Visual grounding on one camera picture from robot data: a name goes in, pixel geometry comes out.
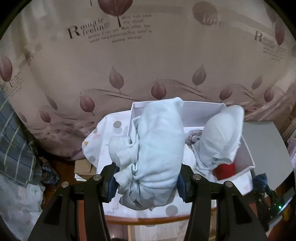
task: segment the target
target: wooden floor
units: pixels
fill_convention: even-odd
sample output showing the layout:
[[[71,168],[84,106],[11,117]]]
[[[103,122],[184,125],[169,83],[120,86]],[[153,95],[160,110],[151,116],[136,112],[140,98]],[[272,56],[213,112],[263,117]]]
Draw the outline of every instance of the wooden floor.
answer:
[[[52,167],[57,170],[61,177],[62,182],[68,181],[71,184],[79,183],[74,178],[74,161],[66,161],[61,158],[49,155],[46,157],[47,160],[52,164]],[[50,198],[53,196],[56,188],[51,185],[47,185],[44,192],[44,208],[49,202]],[[83,214],[80,213],[79,224],[83,226],[84,218]],[[268,239],[269,241],[276,241],[278,237],[286,230],[288,227],[287,221],[280,221],[271,231]],[[130,233],[130,241],[181,241],[184,238],[188,221],[180,221],[167,224],[159,225],[136,225],[136,226],[126,226],[117,224],[108,224],[109,233],[111,237],[118,237],[123,239],[128,239],[128,232]],[[85,229],[80,230],[80,240],[86,241]]]

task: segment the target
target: brown box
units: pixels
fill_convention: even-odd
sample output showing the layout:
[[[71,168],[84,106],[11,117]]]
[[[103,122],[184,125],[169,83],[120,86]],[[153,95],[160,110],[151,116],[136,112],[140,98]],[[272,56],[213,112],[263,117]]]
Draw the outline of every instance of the brown box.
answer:
[[[84,158],[75,161],[74,173],[88,180],[96,174],[96,168]]]

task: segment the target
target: leaf stem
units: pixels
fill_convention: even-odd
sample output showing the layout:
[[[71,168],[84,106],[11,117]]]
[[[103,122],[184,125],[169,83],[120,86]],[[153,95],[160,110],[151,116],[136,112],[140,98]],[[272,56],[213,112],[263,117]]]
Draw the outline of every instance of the leaf stem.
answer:
[[[120,20],[119,20],[118,15],[117,15],[117,20],[118,20],[118,25],[119,25],[119,27],[121,28],[121,23],[120,23]]]

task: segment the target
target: cardboard box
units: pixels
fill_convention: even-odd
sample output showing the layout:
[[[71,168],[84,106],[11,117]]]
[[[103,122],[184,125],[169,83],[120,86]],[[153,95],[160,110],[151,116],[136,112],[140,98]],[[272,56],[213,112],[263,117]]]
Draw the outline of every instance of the cardboard box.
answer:
[[[88,180],[96,174],[96,168],[86,158],[84,158],[75,161],[74,173],[79,177]]]
[[[145,106],[150,102],[151,101],[143,101],[134,102],[132,104],[128,133],[130,132],[132,119],[142,115]],[[223,103],[184,101],[182,112],[184,132],[187,133],[190,130],[202,129],[211,117],[220,113],[225,108],[226,106]],[[241,146],[237,151],[234,164],[235,175],[217,182],[224,183],[230,180],[235,184],[237,189],[245,195],[253,188],[250,170],[255,168],[255,164],[243,136],[241,137]]]

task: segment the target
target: white box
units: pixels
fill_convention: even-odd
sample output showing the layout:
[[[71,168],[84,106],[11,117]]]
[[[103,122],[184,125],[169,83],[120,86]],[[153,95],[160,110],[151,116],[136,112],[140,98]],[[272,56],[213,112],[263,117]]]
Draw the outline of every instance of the white box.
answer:
[[[132,104],[128,133],[130,132],[132,119],[142,115],[145,106],[150,102],[151,101],[143,101],[134,102]],[[226,106],[223,103],[184,101],[182,113],[184,132],[187,133],[190,130],[202,129],[211,117],[220,113],[221,110],[225,108]],[[255,164],[243,136],[241,138],[241,146],[237,151],[234,164],[235,175],[230,178],[220,180],[218,183],[224,183],[225,181],[230,180],[234,183],[242,195],[245,195],[253,188],[250,170],[255,168]]]

